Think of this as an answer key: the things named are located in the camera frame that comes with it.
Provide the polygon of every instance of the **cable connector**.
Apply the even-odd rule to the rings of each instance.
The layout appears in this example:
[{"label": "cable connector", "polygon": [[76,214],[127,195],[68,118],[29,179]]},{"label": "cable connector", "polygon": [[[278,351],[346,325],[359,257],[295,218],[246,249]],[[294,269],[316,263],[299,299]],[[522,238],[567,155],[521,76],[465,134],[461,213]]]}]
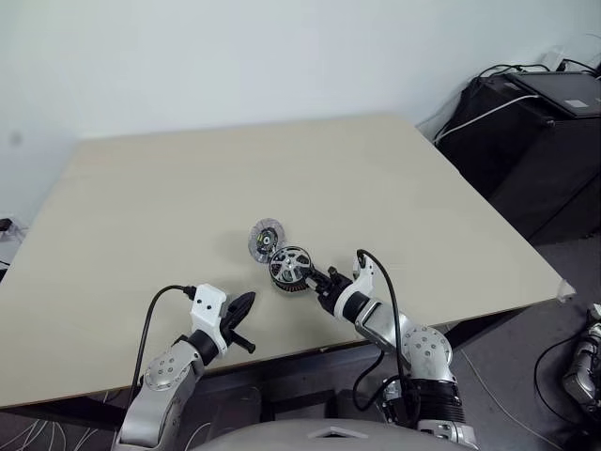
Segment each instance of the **cable connector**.
[{"label": "cable connector", "polygon": [[193,301],[194,298],[196,297],[196,287],[194,287],[192,285],[188,285],[187,287],[184,287],[184,289],[182,291],[184,293],[186,293],[186,295],[190,298],[191,301]]},{"label": "cable connector", "polygon": [[0,219],[0,232],[7,232],[12,226],[12,220],[10,218]]}]

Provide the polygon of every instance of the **metal disc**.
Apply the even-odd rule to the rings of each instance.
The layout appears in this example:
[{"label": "metal disc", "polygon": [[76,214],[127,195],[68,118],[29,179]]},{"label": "metal disc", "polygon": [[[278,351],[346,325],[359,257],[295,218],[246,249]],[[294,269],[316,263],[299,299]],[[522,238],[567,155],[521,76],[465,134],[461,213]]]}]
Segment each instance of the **metal disc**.
[{"label": "metal disc", "polygon": [[270,276],[273,283],[285,291],[301,291],[307,288],[307,275],[313,270],[309,254],[297,246],[279,249],[270,260]]},{"label": "metal disc", "polygon": [[285,233],[282,225],[275,219],[266,218],[260,220],[251,229],[248,250],[259,263],[269,263],[284,242]]}]

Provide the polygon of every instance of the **beige tabletop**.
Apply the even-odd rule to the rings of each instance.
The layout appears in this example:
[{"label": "beige tabletop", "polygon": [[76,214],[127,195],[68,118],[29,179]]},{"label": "beige tabletop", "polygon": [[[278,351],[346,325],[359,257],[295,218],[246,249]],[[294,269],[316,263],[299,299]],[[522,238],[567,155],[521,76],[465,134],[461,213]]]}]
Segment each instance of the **beige tabletop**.
[{"label": "beige tabletop", "polygon": [[[373,252],[412,319],[440,324],[573,292],[400,117],[382,115],[83,142],[0,284],[0,406],[126,386],[147,306],[169,284],[256,291],[211,367],[358,339],[311,293],[284,296],[248,253],[278,219],[316,265]],[[388,299],[381,277],[376,294]],[[190,332],[161,298],[145,364]]]}]

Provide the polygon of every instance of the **black cable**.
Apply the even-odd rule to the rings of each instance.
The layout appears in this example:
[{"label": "black cable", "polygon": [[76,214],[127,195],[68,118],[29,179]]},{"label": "black cable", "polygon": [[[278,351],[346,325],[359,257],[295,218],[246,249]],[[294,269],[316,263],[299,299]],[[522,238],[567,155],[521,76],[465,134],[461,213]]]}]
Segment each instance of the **black cable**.
[{"label": "black cable", "polygon": [[388,286],[388,291],[390,293],[391,296],[391,302],[393,304],[393,313],[394,313],[394,344],[396,346],[396,369],[398,371],[398,375],[399,377],[403,377],[403,363],[401,362],[401,325],[399,322],[399,318],[398,318],[398,303],[396,303],[396,295],[394,294],[394,287],[393,287],[393,281],[391,280],[391,277],[388,275],[386,269],[384,268],[384,266],[379,262],[379,260],[374,257],[373,254],[363,250],[363,249],[358,249],[357,250],[357,258],[360,261],[364,261],[363,256],[368,256],[370,257],[372,260],[374,260],[374,263],[376,263],[376,265],[379,267],[379,270],[382,272],[382,275],[384,276],[384,279],[386,280],[386,285]]},{"label": "black cable", "polygon": [[578,64],[579,66],[582,66],[583,68],[590,70],[593,74],[595,74],[595,75],[597,74],[596,69],[593,69],[591,66],[587,66],[586,64],[580,63],[579,61],[576,61],[575,59],[564,58],[563,61],[567,61],[568,63]]},{"label": "black cable", "polygon": [[544,64],[516,64],[516,67],[518,67],[518,68],[543,68],[547,72],[551,72],[551,69],[549,69]]},{"label": "black cable", "polygon": [[144,321],[144,330],[142,331],[142,338],[140,339],[140,348],[138,348],[138,357],[135,361],[135,370],[133,371],[133,379],[131,380],[131,389],[130,389],[130,400],[128,401],[128,407],[131,405],[133,401],[133,397],[135,396],[135,387],[138,384],[138,379],[140,378],[140,366],[142,366],[142,358],[144,357],[144,347],[146,346],[146,337],[148,335],[148,327],[150,326],[150,320],[152,319],[152,311],[154,310],[154,306],[161,297],[161,295],[165,291],[169,291],[170,289],[179,289],[181,291],[186,290],[186,287],[182,285],[170,285],[168,287],[162,288],[159,290],[157,294],[154,295],[150,305],[148,306],[148,311],[146,313],[146,320]]},{"label": "black cable", "polygon": [[393,381],[400,380],[401,389],[403,390],[403,393],[405,393],[407,395],[411,394],[414,397],[414,404],[415,404],[413,406],[414,411],[413,411],[413,415],[411,416],[411,420],[408,422],[408,426],[412,427],[413,425],[417,424],[417,421],[420,416],[420,409],[421,409],[420,396],[419,396],[419,392],[417,390],[415,390],[414,387],[412,387],[412,383],[403,376],[403,363],[401,362],[401,349],[402,349],[401,325],[399,322],[398,302],[396,301],[396,294],[394,294],[393,281],[391,280],[391,277],[388,275],[386,268],[384,268],[384,265],[382,265],[373,254],[365,251],[364,249],[358,249],[357,250],[357,258],[359,259],[360,262],[364,262],[364,258],[363,258],[364,256],[370,257],[374,261],[374,263],[376,263],[379,270],[382,272],[384,279],[386,280],[386,285],[388,287],[388,291],[391,296],[391,303],[393,305],[393,316],[394,316],[394,344],[396,347],[396,352],[394,353],[394,356],[396,357],[396,369],[398,372],[398,376],[396,377],[396,379],[389,378],[379,386],[379,388],[376,390],[374,395],[367,402],[367,405],[370,406],[371,404],[373,404],[376,401],[376,399],[378,399],[378,396],[381,395],[384,392],[384,390],[386,389],[386,387],[388,387],[388,385],[390,385]]},{"label": "black cable", "polygon": [[547,400],[543,397],[543,394],[541,393],[541,389],[538,385],[538,366],[540,365],[541,361],[543,360],[543,358],[551,351],[554,350],[555,348],[557,348],[558,346],[567,343],[569,341],[574,340],[575,338],[578,338],[579,336],[582,335],[582,333],[587,329],[588,327],[588,314],[587,314],[587,320],[585,321],[584,326],[575,334],[573,334],[572,336],[570,336],[569,338],[565,338],[564,340],[555,343],[554,345],[549,346],[548,348],[546,348],[541,355],[538,356],[538,358],[536,359],[536,363],[534,364],[534,388],[536,389],[536,393],[538,394],[538,396],[541,398],[541,401],[543,401],[543,404],[545,404],[545,406],[553,413],[555,413],[555,415],[558,418],[561,418],[564,422],[573,425],[573,426],[577,426],[578,423],[569,420],[567,418],[565,418],[563,415],[561,415],[560,413],[558,413],[557,411],[555,411],[555,409],[553,409],[547,402]]},{"label": "black cable", "polygon": [[507,68],[506,70],[508,70],[508,69],[511,69],[511,68],[514,68],[514,67],[515,67],[515,66],[514,66],[514,65],[512,65],[512,64],[497,64],[497,65],[495,65],[495,66],[491,66],[491,67],[489,67],[488,69],[484,69],[482,72],[480,72],[480,73],[478,74],[478,76],[477,76],[476,78],[482,78],[482,76],[483,76],[485,73],[487,73],[489,70],[493,70],[493,69],[496,69],[496,68]]},{"label": "black cable", "polygon": [[353,384],[353,391],[352,391],[352,396],[353,396],[353,404],[355,405],[355,408],[357,408],[357,410],[359,412],[365,412],[367,409],[369,409],[373,402],[370,403],[369,401],[367,401],[367,403],[363,406],[361,406],[359,404],[359,400],[357,399],[357,388],[359,387],[359,384],[362,382],[362,380],[369,374],[371,373],[374,369],[376,369],[376,367],[382,363],[382,360],[384,359],[384,351],[381,350],[379,352],[379,356],[376,359],[376,361],[374,363],[372,363],[366,370],[363,371],[363,373],[361,373],[359,375],[359,377],[357,378],[357,380],[355,381],[355,383]]}]

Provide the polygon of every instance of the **computer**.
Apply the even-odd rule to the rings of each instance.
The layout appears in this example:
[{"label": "computer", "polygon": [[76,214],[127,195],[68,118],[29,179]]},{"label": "computer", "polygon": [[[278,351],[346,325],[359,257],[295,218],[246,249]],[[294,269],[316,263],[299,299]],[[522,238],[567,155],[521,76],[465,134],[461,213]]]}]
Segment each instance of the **computer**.
[{"label": "computer", "polygon": [[516,72],[507,78],[574,118],[601,117],[601,79],[587,72]]}]

